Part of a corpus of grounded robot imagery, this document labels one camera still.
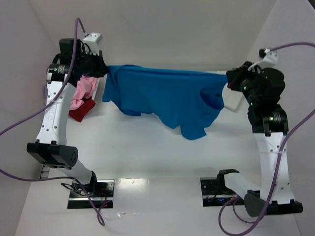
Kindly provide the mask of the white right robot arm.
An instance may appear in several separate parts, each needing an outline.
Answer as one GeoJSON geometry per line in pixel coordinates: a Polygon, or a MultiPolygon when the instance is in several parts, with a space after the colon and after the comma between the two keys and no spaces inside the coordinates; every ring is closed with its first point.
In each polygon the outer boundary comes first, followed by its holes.
{"type": "Polygon", "coordinates": [[[244,201],[249,216],[302,213],[290,187],[286,145],[288,120],[278,104],[285,88],[284,75],[274,68],[261,68],[245,62],[226,73],[227,87],[241,92],[249,104],[248,119],[260,158],[261,184],[257,186],[236,169],[219,171],[218,185],[231,190],[244,201]]]}

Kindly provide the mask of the blue t shirt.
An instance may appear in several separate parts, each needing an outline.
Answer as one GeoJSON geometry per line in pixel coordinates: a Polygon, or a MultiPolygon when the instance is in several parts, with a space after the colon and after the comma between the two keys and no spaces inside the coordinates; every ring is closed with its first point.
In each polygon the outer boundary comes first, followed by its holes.
{"type": "Polygon", "coordinates": [[[128,116],[154,114],[171,129],[180,128],[188,140],[206,136],[224,107],[227,76],[216,73],[145,68],[108,67],[102,96],[128,116]]]}

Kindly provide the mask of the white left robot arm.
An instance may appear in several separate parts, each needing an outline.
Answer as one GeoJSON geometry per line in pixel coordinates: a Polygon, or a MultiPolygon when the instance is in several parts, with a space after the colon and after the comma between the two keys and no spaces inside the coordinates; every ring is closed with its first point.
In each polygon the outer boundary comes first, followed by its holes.
{"type": "Polygon", "coordinates": [[[78,149],[66,144],[66,126],[70,103],[82,75],[104,77],[108,67],[99,48],[101,35],[90,33],[83,40],[64,38],[60,53],[47,68],[47,105],[35,142],[27,152],[38,162],[58,169],[82,185],[94,184],[96,175],[78,159],[78,149]]]}

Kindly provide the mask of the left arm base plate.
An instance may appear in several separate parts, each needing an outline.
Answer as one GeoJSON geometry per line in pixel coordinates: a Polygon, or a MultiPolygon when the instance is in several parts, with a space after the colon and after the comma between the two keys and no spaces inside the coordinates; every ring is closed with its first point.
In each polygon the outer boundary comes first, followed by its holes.
{"type": "MultiPolygon", "coordinates": [[[[87,195],[78,185],[78,183],[61,183],[61,185],[70,191],[67,205],[68,209],[93,208],[89,202],[87,195]]],[[[91,198],[91,201],[97,209],[99,209],[100,207],[113,208],[114,185],[114,180],[98,180],[96,190],[94,192],[87,189],[89,197],[91,198]]]]}

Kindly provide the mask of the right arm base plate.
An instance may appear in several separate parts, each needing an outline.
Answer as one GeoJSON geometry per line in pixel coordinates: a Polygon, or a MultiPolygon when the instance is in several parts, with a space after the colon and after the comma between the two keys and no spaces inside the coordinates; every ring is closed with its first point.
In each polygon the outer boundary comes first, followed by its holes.
{"type": "Polygon", "coordinates": [[[221,207],[236,197],[232,190],[218,188],[216,178],[201,178],[200,186],[204,207],[221,207]]]}

